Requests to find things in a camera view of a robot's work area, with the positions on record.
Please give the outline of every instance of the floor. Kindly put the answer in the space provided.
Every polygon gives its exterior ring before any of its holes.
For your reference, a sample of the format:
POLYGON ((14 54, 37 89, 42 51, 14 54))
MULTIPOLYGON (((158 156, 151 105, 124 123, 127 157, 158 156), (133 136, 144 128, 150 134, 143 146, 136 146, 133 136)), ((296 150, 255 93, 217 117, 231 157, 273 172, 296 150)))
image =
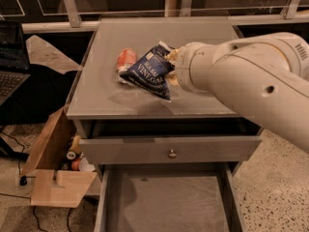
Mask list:
MULTIPOLYGON (((30 152, 42 127, 7 126, 3 132, 17 138, 25 145, 25 152, 30 152)), ((22 150, 14 140, 1 136, 16 151, 22 150)), ((309 155, 268 130, 262 138, 263 143, 233 177, 244 231, 309 232, 309 155)), ((28 184, 21 187, 18 161, 0 158, 0 192, 26 197, 0 195, 1 232, 93 231, 96 204, 83 200, 76 209, 34 209, 29 200, 34 182, 28 178, 28 184)))

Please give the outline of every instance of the drawer handle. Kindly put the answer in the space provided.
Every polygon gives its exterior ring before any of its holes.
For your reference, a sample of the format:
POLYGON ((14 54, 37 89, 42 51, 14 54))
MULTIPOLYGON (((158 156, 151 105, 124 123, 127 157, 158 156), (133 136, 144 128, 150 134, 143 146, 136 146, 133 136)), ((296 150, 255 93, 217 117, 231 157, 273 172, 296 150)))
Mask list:
POLYGON ((168 158, 169 159, 175 159, 176 157, 177 157, 177 155, 176 155, 174 149, 171 149, 170 154, 168 154, 168 158))

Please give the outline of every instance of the cardboard box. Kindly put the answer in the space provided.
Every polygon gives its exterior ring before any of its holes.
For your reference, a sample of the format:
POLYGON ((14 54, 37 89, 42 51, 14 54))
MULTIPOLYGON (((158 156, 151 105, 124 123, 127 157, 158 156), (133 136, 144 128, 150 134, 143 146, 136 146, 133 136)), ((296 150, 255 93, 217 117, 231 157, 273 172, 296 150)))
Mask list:
POLYGON ((62 107, 49 116, 21 171, 26 176, 37 170, 31 205, 75 208, 97 177, 95 172, 64 170, 55 175, 76 132, 65 110, 62 107))

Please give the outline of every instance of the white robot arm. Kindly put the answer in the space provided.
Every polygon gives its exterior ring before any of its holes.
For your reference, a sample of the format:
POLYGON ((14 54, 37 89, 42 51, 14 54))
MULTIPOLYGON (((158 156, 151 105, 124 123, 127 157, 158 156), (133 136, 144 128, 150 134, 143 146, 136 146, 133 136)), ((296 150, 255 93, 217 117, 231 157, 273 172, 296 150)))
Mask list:
POLYGON ((212 93, 309 153, 309 46, 299 36, 189 43, 178 52, 175 70, 184 90, 212 93))

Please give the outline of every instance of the laptop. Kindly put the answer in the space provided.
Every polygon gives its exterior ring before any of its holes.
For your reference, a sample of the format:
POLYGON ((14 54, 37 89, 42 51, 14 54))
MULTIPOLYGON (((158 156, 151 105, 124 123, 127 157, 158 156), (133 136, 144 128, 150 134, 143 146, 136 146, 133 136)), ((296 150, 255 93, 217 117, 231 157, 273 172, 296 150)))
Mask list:
POLYGON ((0 20, 0 105, 30 76, 20 22, 0 20))

